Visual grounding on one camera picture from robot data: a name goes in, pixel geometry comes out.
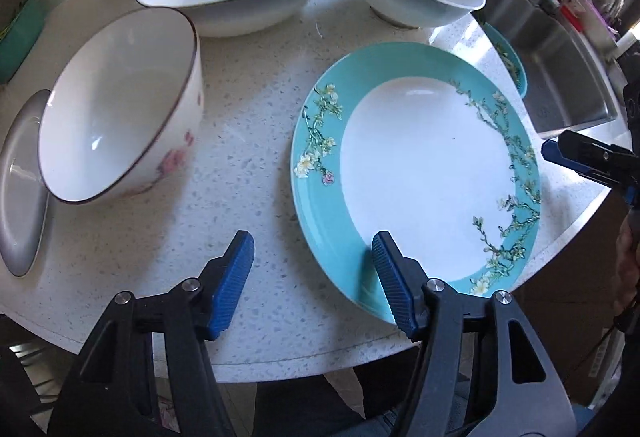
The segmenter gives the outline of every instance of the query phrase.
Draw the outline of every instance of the white plate center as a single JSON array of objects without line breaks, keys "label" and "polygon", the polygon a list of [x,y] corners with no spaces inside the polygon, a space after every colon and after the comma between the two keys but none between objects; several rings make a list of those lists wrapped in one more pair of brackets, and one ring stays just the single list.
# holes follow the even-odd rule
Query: white plate center
[{"label": "white plate center", "polygon": [[358,103],[340,148],[342,193],[362,239],[370,246],[388,230],[406,257],[446,281],[489,257],[474,216],[500,246],[511,213],[499,201],[515,192],[502,136],[467,101],[431,78],[387,81]]}]

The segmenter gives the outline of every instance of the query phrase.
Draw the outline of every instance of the white speckled countertop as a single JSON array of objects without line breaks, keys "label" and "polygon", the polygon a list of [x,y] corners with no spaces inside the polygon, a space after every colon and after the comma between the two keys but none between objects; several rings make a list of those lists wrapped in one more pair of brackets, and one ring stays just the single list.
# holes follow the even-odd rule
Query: white speckled countertop
[{"label": "white speckled countertop", "polygon": [[[0,138],[31,94],[54,83],[80,45],[134,0],[47,0],[48,28],[0,94]],[[539,152],[516,88],[471,18],[434,32],[401,30],[363,0],[312,0],[299,17],[253,35],[202,41],[206,111],[188,166],[148,192],[104,205],[52,202],[44,245],[18,279],[0,266],[0,311],[72,352],[120,290],[169,290],[222,254],[237,229],[255,238],[255,263],[232,324],[210,343],[222,382],[299,377],[350,367],[410,345],[398,330],[350,303],[325,278],[296,219],[289,149],[300,106],[343,55],[409,40],[459,55],[511,101]],[[586,131],[628,146],[622,116]],[[542,219],[524,279],[566,245],[606,196],[598,184],[540,160]],[[162,338],[156,372],[166,375]]]}]

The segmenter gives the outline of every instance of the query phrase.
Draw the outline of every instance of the gray oval dish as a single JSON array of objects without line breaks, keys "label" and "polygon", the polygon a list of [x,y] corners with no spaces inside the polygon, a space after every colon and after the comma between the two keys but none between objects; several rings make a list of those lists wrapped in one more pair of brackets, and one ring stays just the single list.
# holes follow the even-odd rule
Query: gray oval dish
[{"label": "gray oval dish", "polygon": [[33,94],[15,117],[0,150],[0,255],[14,276],[36,258],[49,191],[38,166],[38,132],[48,90]]}]

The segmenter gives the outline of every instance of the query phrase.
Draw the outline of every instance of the person's leg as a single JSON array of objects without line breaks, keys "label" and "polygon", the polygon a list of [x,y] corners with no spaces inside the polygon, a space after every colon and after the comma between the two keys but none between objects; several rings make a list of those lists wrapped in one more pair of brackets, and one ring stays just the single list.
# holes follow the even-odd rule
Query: person's leg
[{"label": "person's leg", "polygon": [[323,375],[258,383],[252,437],[325,437],[362,420]]},{"label": "person's leg", "polygon": [[367,419],[385,413],[404,400],[418,351],[418,347],[412,347],[353,368],[362,387]]}]

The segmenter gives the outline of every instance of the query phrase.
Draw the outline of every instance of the cable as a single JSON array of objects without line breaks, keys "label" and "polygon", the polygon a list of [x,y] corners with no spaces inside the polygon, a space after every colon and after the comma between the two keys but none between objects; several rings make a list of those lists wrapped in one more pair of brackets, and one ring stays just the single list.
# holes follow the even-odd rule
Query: cable
[{"label": "cable", "polygon": [[578,364],[575,365],[571,370],[569,370],[569,372],[567,372],[567,374],[563,377],[562,379],[562,384],[564,385],[567,380],[574,374],[574,372],[576,370],[578,370],[581,366],[583,366],[584,362],[589,359],[591,356],[593,356],[593,353],[595,351],[598,350],[599,346],[601,346],[602,342],[604,340],[606,340],[610,334],[613,332],[613,329],[615,329],[615,325],[612,325],[609,329],[607,329],[607,332],[604,333],[604,335],[600,338],[600,340],[598,341],[598,343],[596,343],[595,345],[593,345],[591,347],[591,349],[589,350],[589,352],[587,352],[580,361],[578,361]]}]

